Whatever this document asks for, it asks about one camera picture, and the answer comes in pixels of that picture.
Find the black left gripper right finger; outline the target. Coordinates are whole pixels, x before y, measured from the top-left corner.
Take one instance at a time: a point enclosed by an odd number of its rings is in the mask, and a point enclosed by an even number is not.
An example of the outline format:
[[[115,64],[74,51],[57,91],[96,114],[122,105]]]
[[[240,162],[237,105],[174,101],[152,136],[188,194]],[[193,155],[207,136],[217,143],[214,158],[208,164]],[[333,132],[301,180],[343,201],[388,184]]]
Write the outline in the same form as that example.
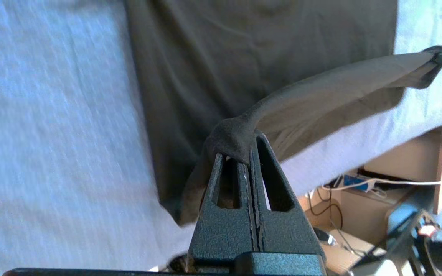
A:
[[[250,147],[250,186],[258,249],[324,256],[267,137],[256,130]]]

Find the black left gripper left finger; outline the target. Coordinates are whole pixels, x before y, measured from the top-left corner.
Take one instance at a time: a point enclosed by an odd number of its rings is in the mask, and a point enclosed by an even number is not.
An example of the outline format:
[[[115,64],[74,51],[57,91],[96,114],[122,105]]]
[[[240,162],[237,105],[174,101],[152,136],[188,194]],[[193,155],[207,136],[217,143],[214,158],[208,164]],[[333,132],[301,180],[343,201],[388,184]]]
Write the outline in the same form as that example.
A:
[[[198,222],[189,247],[192,258],[236,258],[256,251],[251,186],[247,166],[231,162],[232,185],[238,188],[238,208],[218,206],[219,184],[226,156],[218,153],[202,201]]]

